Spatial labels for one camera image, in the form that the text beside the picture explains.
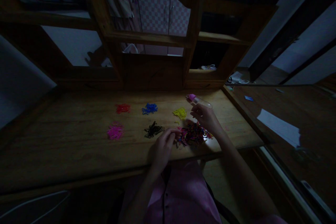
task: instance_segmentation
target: white paper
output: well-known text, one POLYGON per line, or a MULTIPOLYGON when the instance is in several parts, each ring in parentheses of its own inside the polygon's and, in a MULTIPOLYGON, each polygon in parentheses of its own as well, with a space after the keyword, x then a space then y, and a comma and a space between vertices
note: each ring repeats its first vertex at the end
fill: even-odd
POLYGON ((262 109, 260 115, 257 117, 263 124, 273 130, 276 134, 285 139, 289 144, 300 146, 300 129, 279 119, 266 110, 262 109))
POLYGON ((230 77, 234 82, 239 82, 240 77, 242 77, 242 76, 243 76, 243 74, 237 71, 234 74, 232 74, 230 77))

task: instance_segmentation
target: arched wooden frame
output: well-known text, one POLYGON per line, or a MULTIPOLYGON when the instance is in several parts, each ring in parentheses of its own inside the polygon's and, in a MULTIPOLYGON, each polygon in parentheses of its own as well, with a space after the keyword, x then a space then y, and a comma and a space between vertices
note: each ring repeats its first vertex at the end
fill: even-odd
POLYGON ((91 20, 28 12, 21 7, 18 0, 1 0, 0 32, 56 83, 70 89, 219 88, 277 9, 276 6, 249 6, 223 0, 179 1, 191 9, 186 37, 115 30, 106 0, 87 0, 91 20), (200 32, 203 11, 241 16, 243 22, 235 36, 200 32), (53 50, 55 56, 49 57, 46 61, 44 52, 57 46, 39 25, 97 31, 113 69, 71 66, 58 48, 53 50), (20 35, 22 29, 26 30, 26 34, 29 34, 31 29, 37 29, 39 33, 38 36, 25 39, 20 35), (230 44, 217 71, 189 70, 197 40, 230 44), (41 45, 43 50, 36 49, 38 41, 44 41, 41 45), (122 55, 121 42, 184 47, 184 52, 183 57, 139 55, 137 58, 134 55, 122 55), (138 72, 141 69, 152 71, 138 72))

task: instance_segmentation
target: white wall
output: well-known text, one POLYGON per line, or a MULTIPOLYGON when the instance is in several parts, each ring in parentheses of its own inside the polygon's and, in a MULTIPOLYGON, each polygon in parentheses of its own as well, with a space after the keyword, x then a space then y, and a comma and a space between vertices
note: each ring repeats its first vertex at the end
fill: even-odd
POLYGON ((289 81, 286 85, 315 84, 336 72, 336 46, 315 60, 289 81))
POLYGON ((251 46, 250 50, 240 62, 239 67, 250 67, 252 65, 304 1, 305 0, 278 1, 277 5, 279 9, 251 46))
POLYGON ((0 128, 55 86, 0 35, 0 128))
MULTIPOLYGON (((90 18, 87 12, 56 12, 90 18)), ((72 65, 88 66, 88 51, 101 46, 97 32, 42 26, 72 65)), ((0 128, 5 126, 56 84, 0 36, 0 128)))
POLYGON ((272 65, 291 73, 336 38, 336 2, 329 6, 272 65))
MULTIPOLYGON (((84 11, 57 11, 49 13, 90 18, 89 13, 84 11)), ((42 26, 42 28, 74 66, 88 66, 88 63, 85 61, 85 58, 89 59, 87 52, 94 52, 102 44, 96 31, 51 26, 42 26)))

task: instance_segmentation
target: plastic bottle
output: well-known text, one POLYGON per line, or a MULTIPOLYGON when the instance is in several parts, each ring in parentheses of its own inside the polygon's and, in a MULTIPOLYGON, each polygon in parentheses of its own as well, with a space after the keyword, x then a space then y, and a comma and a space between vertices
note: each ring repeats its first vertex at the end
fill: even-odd
POLYGON ((198 96, 194 95, 194 94, 187 94, 187 99, 189 99, 191 102, 190 104, 195 106, 196 104, 202 104, 210 109, 212 109, 212 105, 205 101, 205 100, 202 100, 201 98, 199 98, 198 96))

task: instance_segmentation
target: blue rubber bands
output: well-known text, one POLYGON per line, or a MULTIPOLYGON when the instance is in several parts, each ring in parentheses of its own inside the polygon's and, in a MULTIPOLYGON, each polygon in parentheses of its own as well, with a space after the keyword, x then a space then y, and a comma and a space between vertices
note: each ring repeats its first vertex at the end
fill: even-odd
POLYGON ((157 110, 158 108, 155 103, 153 104, 147 103, 147 105, 144 108, 142 108, 142 114, 146 114, 146 115, 149 115, 149 113, 154 114, 154 112, 156 112, 157 110))

